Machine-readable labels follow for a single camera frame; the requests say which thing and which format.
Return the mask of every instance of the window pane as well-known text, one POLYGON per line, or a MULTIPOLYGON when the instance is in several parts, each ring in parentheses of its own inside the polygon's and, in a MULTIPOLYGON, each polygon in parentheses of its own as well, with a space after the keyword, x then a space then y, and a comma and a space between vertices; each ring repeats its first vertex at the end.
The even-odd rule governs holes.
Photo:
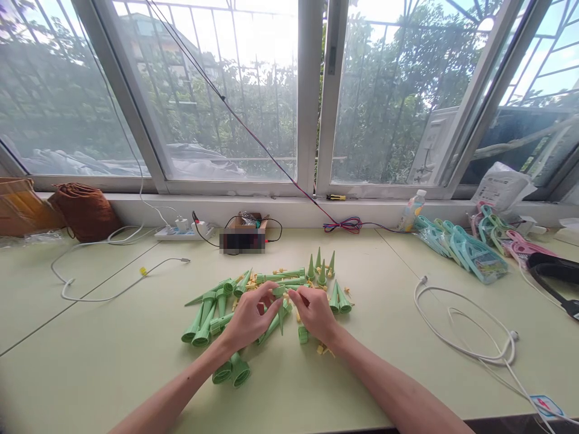
POLYGON ((70 0, 2 2, 0 140, 30 174, 140 176, 85 35, 70 0))
POLYGON ((531 175, 546 186, 579 142, 579 32, 559 2, 550 6, 511 87, 486 132, 462 184, 478 184, 494 162, 531 175))
POLYGON ((167 177, 287 182, 179 44, 295 177, 297 0, 228 3, 233 6, 113 2, 160 125, 167 177))
POLYGON ((333 184, 432 176, 502 0, 350 0, 333 184))

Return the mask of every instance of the sky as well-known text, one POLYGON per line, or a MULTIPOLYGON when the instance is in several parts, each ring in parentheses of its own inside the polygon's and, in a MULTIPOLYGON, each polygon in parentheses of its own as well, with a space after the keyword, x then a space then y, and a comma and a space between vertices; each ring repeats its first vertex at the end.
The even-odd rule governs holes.
MULTIPOLYGON (((48 16, 57 16, 65 26, 65 21, 58 2, 56 0, 39 0, 48 16)), ((455 13, 454 7, 446 0, 430 0, 438 2, 443 6, 447 13, 455 13)), ((473 0, 456 0, 462 7, 469 9, 473 6, 473 0)), ((531 48, 519 68, 517 74, 511 82, 502 104, 506 103, 507 98, 513 93, 514 95, 524 95, 531 86, 553 40, 548 36, 554 34, 558 23, 562 19, 565 1, 554 0, 554 4, 549 8, 538 33, 546 36, 543 39, 536 37, 531 48), (530 58, 530 54, 537 46, 536 52, 530 58)), ((362 17, 372 21, 395 22, 403 13, 404 0, 352 0, 350 2, 349 14, 360 12, 362 17)), ((72 26, 77 34, 82 36, 80 25, 72 8, 71 0, 62 0, 62 4, 72 21, 72 26)), ((161 5, 160 9, 166 18, 174 21, 177 29, 184 34, 193 44, 198 45, 202 51, 210 51, 218 59, 219 54, 222 58, 237 59, 235 45, 235 34, 237 35, 237 49, 239 51, 239 60, 242 64, 252 64, 256 58, 260 61, 273 63, 279 66, 289 66, 292 63, 297 64, 297 0, 236 0, 235 5, 238 10, 255 11, 256 13, 235 12, 235 34, 233 31, 232 14, 229 11, 214 11, 213 16, 210 10, 203 7, 227 7, 225 0, 172 0, 171 7, 172 18, 169 13, 169 7, 161 5)), ((119 15, 131 13, 143 13, 149 15, 146 3, 144 2, 117 2, 113 5, 119 15)), ((42 24, 44 18, 39 11, 27 11, 27 18, 36 20, 42 24)), ((570 21, 579 19, 579 7, 573 12, 570 21)), ((487 19, 482 26, 482 30, 490 30, 493 25, 491 19, 487 19)), ((385 27, 383 25, 373 25, 373 34, 371 40, 379 40, 384 35, 385 27)), ((391 42, 398 30, 396 26, 388 26, 386 29, 386 42, 391 42)), ((579 22, 569 26, 562 34, 555 48, 566 46, 579 40, 579 22)), ((559 69, 569 68, 579 65, 579 45, 568 47, 564 50, 551 54, 546 62, 542 74, 556 71, 559 69)), ((550 75, 537 79, 534 89, 542 89, 544 94, 558 92, 562 88, 571 89, 576 87, 579 79, 579 68, 550 75)))

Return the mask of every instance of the power strip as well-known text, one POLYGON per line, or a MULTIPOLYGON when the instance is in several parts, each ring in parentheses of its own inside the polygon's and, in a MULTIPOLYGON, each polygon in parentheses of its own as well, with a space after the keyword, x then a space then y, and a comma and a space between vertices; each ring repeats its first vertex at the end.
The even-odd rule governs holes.
MULTIPOLYGON (((205 222, 197 223, 199 231, 205 234, 203 235, 206 239, 211 238, 215 234, 215 228, 207 228, 205 222)), ((159 241, 203 241, 203 238, 197 233, 195 225, 189 229, 187 232, 179 232, 179 228, 172 227, 173 233, 169 233, 167 228, 161 229, 155 234, 155 238, 159 241)))

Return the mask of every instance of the window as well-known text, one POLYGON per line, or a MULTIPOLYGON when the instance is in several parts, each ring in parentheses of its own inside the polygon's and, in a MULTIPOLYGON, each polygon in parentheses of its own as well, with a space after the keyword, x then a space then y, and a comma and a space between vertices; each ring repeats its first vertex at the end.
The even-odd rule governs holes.
POLYGON ((137 191, 131 144, 145 190, 300 196, 235 115, 318 196, 579 175, 579 0, 5 4, 0 164, 41 188, 137 191))
POLYGON ((138 177, 117 108, 67 0, 3 2, 0 140, 33 175, 138 177))

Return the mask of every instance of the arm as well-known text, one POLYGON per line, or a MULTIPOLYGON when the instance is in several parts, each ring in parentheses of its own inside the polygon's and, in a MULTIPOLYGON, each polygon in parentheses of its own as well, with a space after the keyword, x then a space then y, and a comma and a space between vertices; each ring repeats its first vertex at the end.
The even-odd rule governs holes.
POLYGON ((255 291, 246 292, 221 336, 195 362, 137 407, 109 434, 167 432, 193 395, 217 368, 227 362, 234 352, 245 348, 265 333, 283 301, 279 299, 272 303, 275 298, 271 290, 277 286, 277 283, 268 281, 255 291))
POLYGON ((417 381, 382 360, 340 326, 327 296, 304 286, 289 296, 304 326, 344 359, 400 433, 473 434, 448 407, 417 381))

